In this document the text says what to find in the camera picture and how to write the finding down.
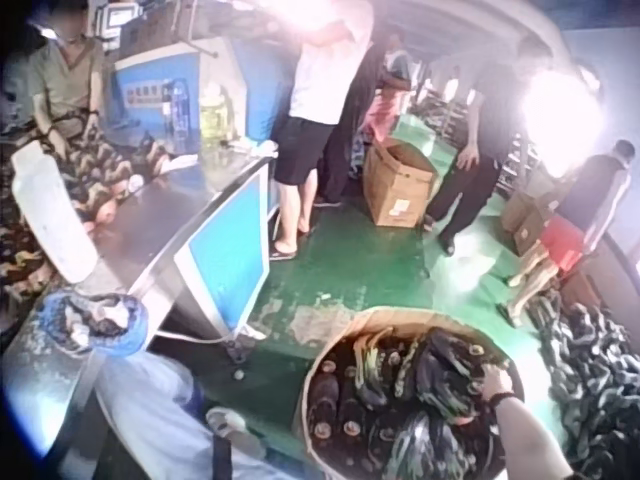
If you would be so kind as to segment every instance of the hair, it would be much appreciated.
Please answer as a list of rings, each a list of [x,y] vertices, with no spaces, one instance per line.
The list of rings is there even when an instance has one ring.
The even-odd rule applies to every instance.
[[[81,13],[89,10],[88,0],[48,0],[49,13]]]
[[[537,35],[527,35],[518,43],[519,57],[553,57],[551,48]]]
[[[613,150],[628,160],[633,160],[636,156],[636,148],[629,140],[618,140]]]

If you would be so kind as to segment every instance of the hand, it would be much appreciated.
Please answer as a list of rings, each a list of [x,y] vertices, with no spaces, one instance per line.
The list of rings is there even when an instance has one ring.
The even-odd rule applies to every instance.
[[[97,113],[90,113],[89,117],[87,118],[87,125],[84,128],[84,134],[82,135],[82,138],[86,141],[89,138],[89,133],[91,132],[91,130],[93,130],[94,128],[97,129],[100,126],[100,118],[98,117]]]
[[[484,383],[482,384],[482,398],[485,401],[498,393],[508,393],[513,391],[513,382],[506,370],[495,365],[483,365]]]
[[[456,163],[456,166],[460,170],[471,170],[471,168],[478,164],[479,159],[480,153],[478,153],[478,145],[469,143],[460,154],[458,154],[458,163]]]
[[[66,160],[68,145],[64,137],[60,135],[60,132],[55,129],[51,130],[47,139],[51,142],[51,145],[53,145],[53,150],[62,157],[62,159]]]

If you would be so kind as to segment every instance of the metal counter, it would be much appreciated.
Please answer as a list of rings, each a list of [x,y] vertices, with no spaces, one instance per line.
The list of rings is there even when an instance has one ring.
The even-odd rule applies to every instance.
[[[173,255],[198,227],[269,158],[229,152],[224,163],[202,162],[155,179],[118,209],[114,222],[101,228],[95,243],[100,259],[77,286],[86,294],[127,292],[149,310],[147,345],[180,294],[182,285],[159,282]],[[31,315],[2,360],[7,402],[41,458],[63,451],[61,441],[74,430],[100,371],[103,356],[73,358],[59,350]]]

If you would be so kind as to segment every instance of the concrete floor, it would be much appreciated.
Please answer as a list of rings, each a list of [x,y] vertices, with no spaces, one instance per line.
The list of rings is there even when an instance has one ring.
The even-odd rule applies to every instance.
[[[441,174],[453,158],[453,150],[412,117],[402,119],[394,136],[420,148]],[[318,212],[318,228],[296,260],[271,265],[250,320],[268,338],[241,366],[243,380],[233,379],[237,367],[219,347],[158,339],[154,350],[190,367],[211,403],[237,409],[272,448],[302,460],[292,426],[306,371],[324,342],[370,307],[432,309],[483,331],[514,359],[527,405],[560,438],[532,327],[515,330],[495,310],[512,295],[504,278],[518,266],[500,228],[503,206],[494,195],[447,258],[433,235],[375,227],[364,200],[351,197],[341,208]]]

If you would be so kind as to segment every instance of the shoe pile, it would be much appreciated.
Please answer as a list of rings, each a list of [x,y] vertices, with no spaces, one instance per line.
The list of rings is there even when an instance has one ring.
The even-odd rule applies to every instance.
[[[504,452],[480,386],[482,365],[504,357],[489,350],[442,328],[343,339],[310,385],[315,452],[346,478],[495,477]]]
[[[582,305],[563,315],[557,292],[538,297],[530,313],[572,467],[593,480],[638,478],[640,357],[631,352],[624,329]]]

